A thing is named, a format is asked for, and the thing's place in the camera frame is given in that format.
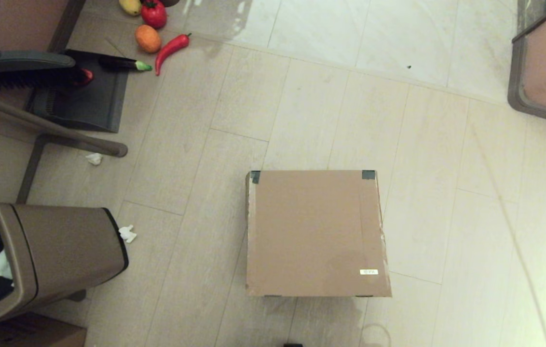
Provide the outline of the brown cardboard shoe box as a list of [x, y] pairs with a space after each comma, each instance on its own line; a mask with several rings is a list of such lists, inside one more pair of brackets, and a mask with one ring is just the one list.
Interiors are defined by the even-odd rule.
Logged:
[[390, 298], [376, 171], [246, 174], [246, 293]]

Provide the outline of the red toy chili pepper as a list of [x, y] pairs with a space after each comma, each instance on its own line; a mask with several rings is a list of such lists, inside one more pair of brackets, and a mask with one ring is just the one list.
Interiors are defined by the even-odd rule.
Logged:
[[178, 35], [177, 37], [174, 37], [174, 39], [168, 41], [167, 44], [158, 51], [154, 66], [156, 76], [161, 74], [163, 63], [168, 57], [189, 46], [190, 37], [191, 33]]

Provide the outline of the orange toy fruit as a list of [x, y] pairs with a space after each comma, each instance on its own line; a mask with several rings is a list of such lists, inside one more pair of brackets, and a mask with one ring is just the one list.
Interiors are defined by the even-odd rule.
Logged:
[[136, 43], [143, 52], [157, 53], [162, 46], [162, 39], [158, 31], [148, 25], [138, 26], [134, 33]]

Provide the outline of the purple toy eggplant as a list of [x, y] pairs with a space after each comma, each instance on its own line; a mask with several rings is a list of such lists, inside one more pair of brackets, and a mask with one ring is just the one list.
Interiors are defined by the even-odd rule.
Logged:
[[139, 72], [152, 71], [152, 66], [146, 64], [145, 62], [125, 57], [101, 55], [97, 61], [103, 68], [111, 70], [134, 70]]

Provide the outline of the dark grey dustpan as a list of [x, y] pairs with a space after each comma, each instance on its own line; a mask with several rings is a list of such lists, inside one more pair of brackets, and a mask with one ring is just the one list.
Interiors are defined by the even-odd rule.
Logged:
[[63, 127], [118, 133], [121, 123], [128, 70], [111, 70], [99, 65], [101, 53], [67, 49], [78, 66], [94, 73], [86, 86], [35, 89], [28, 112]]

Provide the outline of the red toy bell pepper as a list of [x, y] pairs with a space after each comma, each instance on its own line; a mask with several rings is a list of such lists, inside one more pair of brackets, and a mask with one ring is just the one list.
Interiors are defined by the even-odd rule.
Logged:
[[167, 24], [166, 9], [161, 0], [143, 0], [141, 17], [145, 24], [155, 29], [163, 28]]

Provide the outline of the brown plastic trash bin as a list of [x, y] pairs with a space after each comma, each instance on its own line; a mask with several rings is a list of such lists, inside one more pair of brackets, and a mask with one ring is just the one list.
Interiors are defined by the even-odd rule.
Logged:
[[66, 299], [119, 275], [128, 254], [105, 207], [0, 203], [0, 321]]

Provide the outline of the yellow toy fruit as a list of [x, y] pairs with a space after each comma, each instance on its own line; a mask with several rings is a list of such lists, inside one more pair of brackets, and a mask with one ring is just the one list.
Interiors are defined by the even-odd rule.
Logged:
[[132, 17], [139, 16], [141, 13], [141, 0], [118, 0], [121, 9]]

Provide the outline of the dark grey broom brush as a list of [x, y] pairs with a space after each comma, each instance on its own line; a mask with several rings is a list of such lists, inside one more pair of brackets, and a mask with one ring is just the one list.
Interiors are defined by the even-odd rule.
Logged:
[[0, 90], [69, 87], [81, 67], [61, 53], [0, 50]]

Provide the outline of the white tissue in bin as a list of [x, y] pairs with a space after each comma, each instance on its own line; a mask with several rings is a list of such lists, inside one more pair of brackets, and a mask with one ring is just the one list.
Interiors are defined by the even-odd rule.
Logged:
[[9, 264], [5, 250], [2, 250], [0, 252], [0, 277], [8, 280], [13, 280], [11, 265]]

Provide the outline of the brown metal chair frame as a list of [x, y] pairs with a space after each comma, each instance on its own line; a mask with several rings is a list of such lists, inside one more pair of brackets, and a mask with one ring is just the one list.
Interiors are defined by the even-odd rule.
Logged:
[[41, 130], [41, 134], [37, 136], [34, 142], [32, 154], [29, 158], [22, 184], [20, 185], [16, 199], [17, 204], [25, 204], [27, 202], [44, 147], [48, 143], [63, 147], [72, 147], [82, 151], [98, 152], [99, 154], [117, 158], [122, 158], [128, 153], [128, 146], [123, 143], [102, 140], [81, 134], [70, 128], [65, 128], [37, 117], [30, 112], [11, 106], [1, 100], [0, 112], [18, 120], [26, 126], [37, 127]]

